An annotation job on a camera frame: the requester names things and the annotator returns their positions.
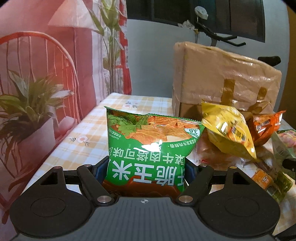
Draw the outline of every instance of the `cardboard box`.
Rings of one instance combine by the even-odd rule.
[[[174,46],[172,107],[175,116],[202,119],[201,103],[272,113],[281,72],[256,59],[191,42]]]

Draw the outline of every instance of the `window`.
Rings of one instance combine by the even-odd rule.
[[[128,18],[178,25],[196,21],[194,8],[204,7],[209,17],[200,20],[215,33],[265,42],[262,0],[127,0]]]

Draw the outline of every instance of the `orange snack bag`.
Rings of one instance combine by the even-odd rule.
[[[264,145],[272,133],[280,128],[283,113],[285,110],[275,114],[254,115],[247,121],[254,146]]]
[[[255,181],[260,187],[266,190],[270,185],[273,184],[273,179],[271,176],[266,174],[265,171],[258,169],[254,176],[252,176],[253,181]]]

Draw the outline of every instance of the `logo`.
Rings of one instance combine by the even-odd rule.
[[[184,130],[195,138],[199,138],[200,136],[200,130],[197,128],[185,128]]]
[[[143,204],[146,204],[146,203],[148,203],[149,201],[148,201],[147,199],[143,199],[143,200],[141,200],[140,202],[143,203]]]

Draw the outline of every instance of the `green snack bag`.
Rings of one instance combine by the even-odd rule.
[[[204,130],[199,121],[107,109],[109,164],[103,182],[120,196],[171,196],[184,190],[185,157]]]
[[[268,187],[266,191],[280,203],[292,186],[291,180],[282,171],[279,171],[273,185]]]
[[[283,160],[296,161],[296,131],[282,130],[274,132],[271,136],[276,162],[282,171],[295,180],[295,172],[283,167]]]

